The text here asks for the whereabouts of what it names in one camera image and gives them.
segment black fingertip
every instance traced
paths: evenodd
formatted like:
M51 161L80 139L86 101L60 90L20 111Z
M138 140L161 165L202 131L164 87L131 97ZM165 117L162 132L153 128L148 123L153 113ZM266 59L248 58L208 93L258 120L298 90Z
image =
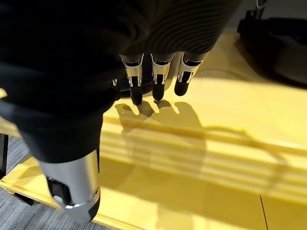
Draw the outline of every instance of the black fingertip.
M153 98L157 101L162 100L164 96L164 84L153 84Z
M189 83L179 82L178 79L175 84L175 94L178 96L183 96L188 91Z
M142 103L143 93L142 93L141 87L139 86L130 87L130 95L131 95L132 102L135 105L139 105Z

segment robotic finger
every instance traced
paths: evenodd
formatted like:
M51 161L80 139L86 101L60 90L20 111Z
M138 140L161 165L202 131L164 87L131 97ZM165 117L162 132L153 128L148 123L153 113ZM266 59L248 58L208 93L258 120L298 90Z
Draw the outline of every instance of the robotic finger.
M135 56L120 55L127 73L130 85L130 95L133 103L139 105L142 103L142 62L144 54Z
M186 94L192 77L194 77L199 66L202 64L208 54L209 52L200 55L186 52L182 54L175 84L176 95L183 96Z
M174 55L174 53L168 55L151 54L154 83L153 98L157 101L161 100L164 96L165 80Z

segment yellow platform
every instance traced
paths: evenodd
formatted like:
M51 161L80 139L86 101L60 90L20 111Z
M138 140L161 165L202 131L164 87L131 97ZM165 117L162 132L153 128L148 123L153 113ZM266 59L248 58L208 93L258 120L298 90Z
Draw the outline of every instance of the yellow platform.
M304 230L307 91L263 77L225 31L192 79L165 100L120 99L104 114L102 199L94 221L123 230ZM1 120L0 133L19 136ZM35 159L0 186L50 206Z

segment robotic arm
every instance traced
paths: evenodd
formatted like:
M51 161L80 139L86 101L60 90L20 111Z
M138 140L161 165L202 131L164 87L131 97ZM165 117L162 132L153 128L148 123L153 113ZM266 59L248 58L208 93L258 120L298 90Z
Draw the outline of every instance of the robotic arm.
M54 200L77 222L100 202L103 113L127 74L142 102L142 58L151 54L153 97L184 51L175 93L184 95L240 0L0 2L0 115L15 123Z

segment black object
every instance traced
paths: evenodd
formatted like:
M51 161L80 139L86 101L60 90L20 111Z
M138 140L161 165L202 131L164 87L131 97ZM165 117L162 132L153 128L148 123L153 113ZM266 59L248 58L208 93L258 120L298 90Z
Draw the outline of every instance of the black object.
M139 105L142 103L142 88L141 87L139 86L131 87L130 95L135 105Z
M164 96L165 84L153 84L153 98L157 101L162 100Z
M246 49L268 71L307 84L307 20L258 20L256 13L247 11L237 29Z
M175 84L175 94L177 96L183 96L188 91L189 83L179 82L178 79Z
M56 181L52 178L47 178L47 184L51 196L59 196L63 199L64 204L74 205L71 203L71 193L67 185Z
M6 175L9 136L0 134L0 179Z

